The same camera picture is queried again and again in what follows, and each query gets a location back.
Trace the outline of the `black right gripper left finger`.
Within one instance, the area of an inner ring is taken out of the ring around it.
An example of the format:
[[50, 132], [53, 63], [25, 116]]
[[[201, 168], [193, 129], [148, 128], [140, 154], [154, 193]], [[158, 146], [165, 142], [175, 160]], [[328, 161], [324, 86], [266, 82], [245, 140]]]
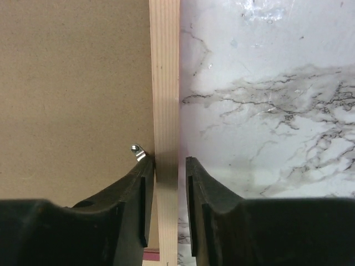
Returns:
[[1, 201], [2, 265], [141, 265], [148, 245], [155, 164], [73, 207], [46, 199]]

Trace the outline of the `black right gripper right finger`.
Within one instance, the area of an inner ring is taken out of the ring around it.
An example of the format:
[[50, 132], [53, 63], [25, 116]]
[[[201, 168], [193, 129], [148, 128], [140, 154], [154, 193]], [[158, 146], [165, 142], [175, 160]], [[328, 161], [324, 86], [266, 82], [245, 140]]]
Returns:
[[351, 198], [245, 199], [186, 158], [197, 265], [353, 265]]

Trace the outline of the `brown frame backing board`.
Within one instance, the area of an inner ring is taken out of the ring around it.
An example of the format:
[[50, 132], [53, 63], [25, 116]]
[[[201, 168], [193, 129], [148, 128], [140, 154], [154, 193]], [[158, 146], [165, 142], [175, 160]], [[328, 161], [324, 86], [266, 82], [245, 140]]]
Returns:
[[1, 197], [72, 206], [154, 149], [148, 1], [1, 2]]

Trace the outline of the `pink wooden picture frame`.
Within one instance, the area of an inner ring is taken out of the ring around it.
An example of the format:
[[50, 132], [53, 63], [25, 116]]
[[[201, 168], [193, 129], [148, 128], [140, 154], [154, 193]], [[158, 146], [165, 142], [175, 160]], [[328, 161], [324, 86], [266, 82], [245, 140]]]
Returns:
[[159, 265], [178, 263], [180, 1], [150, 1]]

